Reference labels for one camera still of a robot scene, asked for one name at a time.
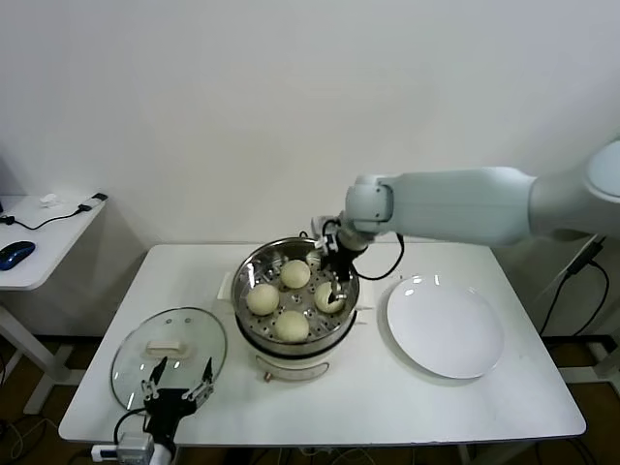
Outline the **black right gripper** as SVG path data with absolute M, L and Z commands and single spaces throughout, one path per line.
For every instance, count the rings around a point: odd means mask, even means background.
M 320 270 L 330 270 L 337 279 L 337 283 L 327 285 L 326 303 L 328 305 L 331 305 L 337 299 L 343 300 L 347 298 L 353 262 L 360 255 L 361 252 L 359 250 L 350 250 L 344 246 L 339 246 L 337 251 L 325 247 L 321 250 Z

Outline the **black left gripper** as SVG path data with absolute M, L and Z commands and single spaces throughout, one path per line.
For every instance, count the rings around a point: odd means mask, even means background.
M 149 416 L 146 431 L 154 439 L 173 439 L 178 424 L 198 409 L 196 400 L 206 400 L 214 390 L 212 358 L 208 360 L 200 382 L 190 392 L 184 388 L 158 390 L 167 363 L 168 359 L 163 357 L 149 378 L 140 382 L 144 408 Z

